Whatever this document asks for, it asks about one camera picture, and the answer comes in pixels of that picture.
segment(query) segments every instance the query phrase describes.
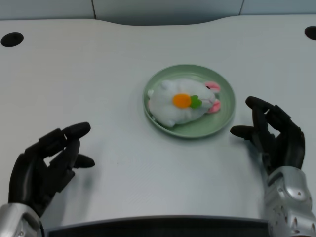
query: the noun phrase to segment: green plate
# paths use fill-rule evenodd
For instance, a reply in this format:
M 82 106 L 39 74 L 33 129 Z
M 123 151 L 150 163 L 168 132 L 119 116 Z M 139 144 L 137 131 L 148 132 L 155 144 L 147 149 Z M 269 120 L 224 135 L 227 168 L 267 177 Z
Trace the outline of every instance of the green plate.
M 215 81 L 221 86 L 217 95 L 222 102 L 221 110 L 214 114 L 205 114 L 198 120 L 183 125 L 175 125 L 173 128 L 163 127 L 153 119 L 148 109 L 147 92 L 155 88 L 163 80 L 175 80 L 178 78 L 190 78 L 201 82 Z M 218 73 L 205 67 L 197 65 L 175 65 L 156 73 L 147 83 L 143 93 L 143 105 L 145 114 L 150 121 L 162 131 L 183 138 L 200 138 L 211 135 L 225 127 L 234 116 L 235 95 L 229 83 Z

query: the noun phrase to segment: table surface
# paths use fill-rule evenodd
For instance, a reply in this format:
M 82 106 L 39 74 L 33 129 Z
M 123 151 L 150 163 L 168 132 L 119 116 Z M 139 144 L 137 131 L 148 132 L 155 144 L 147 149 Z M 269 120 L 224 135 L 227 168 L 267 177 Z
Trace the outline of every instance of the table surface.
M 303 171 L 316 198 L 314 15 L 237 16 L 187 26 L 124 26 L 97 20 L 0 21 L 0 203 L 18 155 L 47 132 L 88 121 L 76 171 L 43 216 L 46 228 L 146 215 L 261 218 L 259 156 L 229 133 L 251 125 L 252 95 L 278 104 L 305 133 Z M 142 91 L 176 64 L 211 68 L 232 85 L 233 121 L 203 140 L 180 140 L 146 119 Z

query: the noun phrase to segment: white stuffed bunny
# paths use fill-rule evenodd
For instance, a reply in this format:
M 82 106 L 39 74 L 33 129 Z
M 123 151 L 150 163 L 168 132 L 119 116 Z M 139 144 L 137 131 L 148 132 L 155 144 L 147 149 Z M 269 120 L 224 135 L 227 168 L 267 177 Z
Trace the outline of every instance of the white stuffed bunny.
M 213 81 L 204 84 L 193 79 L 164 80 L 155 91 L 148 91 L 148 107 L 158 122 L 173 127 L 219 111 L 221 102 L 215 94 L 220 89 Z

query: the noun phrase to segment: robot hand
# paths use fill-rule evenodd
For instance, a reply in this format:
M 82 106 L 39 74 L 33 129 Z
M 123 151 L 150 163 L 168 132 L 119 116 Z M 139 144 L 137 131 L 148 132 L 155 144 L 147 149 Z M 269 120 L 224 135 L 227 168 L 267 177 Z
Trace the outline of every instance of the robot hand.
M 249 140 L 262 154 L 268 174 L 265 206 L 273 237 L 316 237 L 312 198 L 301 170 L 305 139 L 301 129 L 279 106 L 248 97 L 252 126 L 234 126 L 231 133 Z M 280 131 L 275 137 L 268 124 Z
M 0 237 L 36 237 L 40 217 L 56 192 L 74 177 L 73 168 L 94 166 L 93 159 L 79 154 L 79 138 L 90 131 L 87 122 L 56 129 L 21 154 L 12 171 L 8 204 L 0 208 Z M 44 159 L 59 153 L 46 165 Z

